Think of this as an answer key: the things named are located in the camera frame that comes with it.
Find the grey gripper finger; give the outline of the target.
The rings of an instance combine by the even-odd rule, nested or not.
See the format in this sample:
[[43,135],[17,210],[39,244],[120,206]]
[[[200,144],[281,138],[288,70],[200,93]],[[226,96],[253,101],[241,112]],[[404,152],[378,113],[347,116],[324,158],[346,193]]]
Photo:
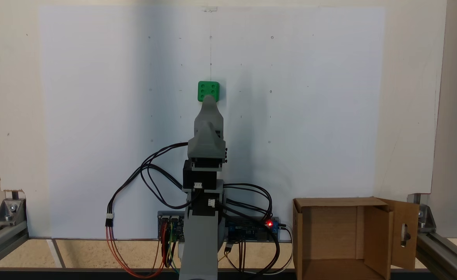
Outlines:
[[202,123],[202,145],[217,145],[220,138],[212,122]]
[[201,110],[194,121],[194,133],[198,132],[203,122],[212,123],[216,133],[223,133],[223,116],[212,95],[206,95],[202,101]]

